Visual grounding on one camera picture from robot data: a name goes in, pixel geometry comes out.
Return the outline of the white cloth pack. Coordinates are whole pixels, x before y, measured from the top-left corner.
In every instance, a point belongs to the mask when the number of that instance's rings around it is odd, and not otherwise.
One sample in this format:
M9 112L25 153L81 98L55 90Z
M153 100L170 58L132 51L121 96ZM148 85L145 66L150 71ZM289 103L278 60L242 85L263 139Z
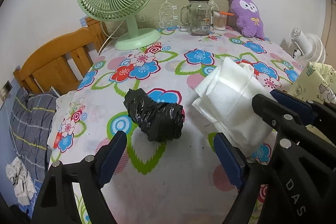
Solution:
M252 108L252 98L261 94L273 99L254 77L252 65L236 64L226 57L195 88L192 106L224 133L232 146L248 157L272 132Z

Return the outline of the black plastic bag bundle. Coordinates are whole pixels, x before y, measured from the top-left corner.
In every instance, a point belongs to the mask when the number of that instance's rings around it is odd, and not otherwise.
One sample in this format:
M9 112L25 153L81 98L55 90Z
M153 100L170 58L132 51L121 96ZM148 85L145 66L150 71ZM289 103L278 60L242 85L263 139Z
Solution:
M166 142L181 137L185 120L182 105L156 102L143 89L130 89L123 104L148 141Z

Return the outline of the yellow patterned storage box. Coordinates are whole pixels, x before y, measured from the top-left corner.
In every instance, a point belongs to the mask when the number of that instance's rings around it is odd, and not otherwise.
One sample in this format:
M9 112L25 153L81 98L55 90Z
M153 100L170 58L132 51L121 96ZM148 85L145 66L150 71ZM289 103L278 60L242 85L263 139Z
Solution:
M331 65L310 62L290 86L288 94L302 101L335 103L335 78Z

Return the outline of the floral tablecloth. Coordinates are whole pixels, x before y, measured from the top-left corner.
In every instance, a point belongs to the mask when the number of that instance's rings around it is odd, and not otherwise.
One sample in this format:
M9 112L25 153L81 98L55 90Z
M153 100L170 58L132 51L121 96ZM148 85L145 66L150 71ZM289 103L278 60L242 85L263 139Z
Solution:
M51 161L79 162L121 130L127 146L111 182L102 189L118 223L222 223L238 192L213 150L216 130L192 103L196 86L226 57L252 65L267 90L288 90L301 73L277 44L231 30L201 38L172 27L147 47L107 48L58 123ZM186 119L181 137L148 141L123 105L129 89L182 105Z

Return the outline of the white standing fan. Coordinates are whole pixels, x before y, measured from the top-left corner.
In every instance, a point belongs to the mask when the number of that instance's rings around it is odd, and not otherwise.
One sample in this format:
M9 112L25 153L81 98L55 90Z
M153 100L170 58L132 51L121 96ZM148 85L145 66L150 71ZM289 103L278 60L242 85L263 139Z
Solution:
M304 33L299 28L294 28L290 32L290 39L294 46L293 58L302 67L309 63L325 62L325 47L316 34Z

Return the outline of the crumpled white cloth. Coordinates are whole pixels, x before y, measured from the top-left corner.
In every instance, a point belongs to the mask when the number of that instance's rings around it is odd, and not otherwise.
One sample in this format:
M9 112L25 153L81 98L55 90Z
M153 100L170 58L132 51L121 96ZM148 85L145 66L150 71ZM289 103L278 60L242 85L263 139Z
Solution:
M32 178L21 159L16 157L12 163L6 165L6 176L11 181L14 194L22 206L29 206L35 190Z

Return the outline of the grey plaid pillow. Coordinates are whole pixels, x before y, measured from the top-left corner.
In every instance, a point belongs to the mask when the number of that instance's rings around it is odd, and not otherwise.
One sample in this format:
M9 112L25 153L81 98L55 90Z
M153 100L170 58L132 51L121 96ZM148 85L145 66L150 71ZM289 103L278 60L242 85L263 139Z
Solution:
M52 148L47 140L56 113L56 93L35 94L20 88L10 116L14 148L31 178L42 182L49 168Z

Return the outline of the purple plush bunny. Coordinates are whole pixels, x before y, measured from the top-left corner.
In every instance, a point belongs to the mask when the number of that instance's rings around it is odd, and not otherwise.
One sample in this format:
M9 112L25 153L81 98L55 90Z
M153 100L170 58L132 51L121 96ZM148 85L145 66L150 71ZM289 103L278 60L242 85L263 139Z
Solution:
M252 0L229 0L227 24L245 36L264 39L264 24Z

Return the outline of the cotton swab container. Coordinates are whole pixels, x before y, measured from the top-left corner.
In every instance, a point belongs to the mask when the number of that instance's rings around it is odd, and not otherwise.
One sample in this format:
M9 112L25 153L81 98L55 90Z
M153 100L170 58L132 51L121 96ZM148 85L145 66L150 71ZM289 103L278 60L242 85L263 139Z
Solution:
M225 30L227 25L227 18L229 16L234 16L233 13L216 11L216 10L212 10L212 13L213 13L213 28L219 31Z

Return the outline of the glass mason jar mug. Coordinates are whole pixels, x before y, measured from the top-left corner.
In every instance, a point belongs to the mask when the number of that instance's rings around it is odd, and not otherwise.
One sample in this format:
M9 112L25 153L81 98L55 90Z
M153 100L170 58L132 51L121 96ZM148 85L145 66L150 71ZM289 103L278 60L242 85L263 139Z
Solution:
M209 0L188 0L187 6L181 8L181 24L189 28L194 36L206 36L211 30L211 8Z

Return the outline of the wall power outlet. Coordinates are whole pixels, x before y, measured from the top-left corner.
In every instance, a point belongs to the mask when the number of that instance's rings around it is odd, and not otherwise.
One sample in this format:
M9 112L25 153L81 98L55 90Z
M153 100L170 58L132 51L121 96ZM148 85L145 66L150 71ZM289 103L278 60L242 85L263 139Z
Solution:
M1 88L1 91L0 91L0 97L1 97L1 100L4 102L6 97L9 95L9 93L11 92L13 86L12 84L7 81L5 83L5 85Z

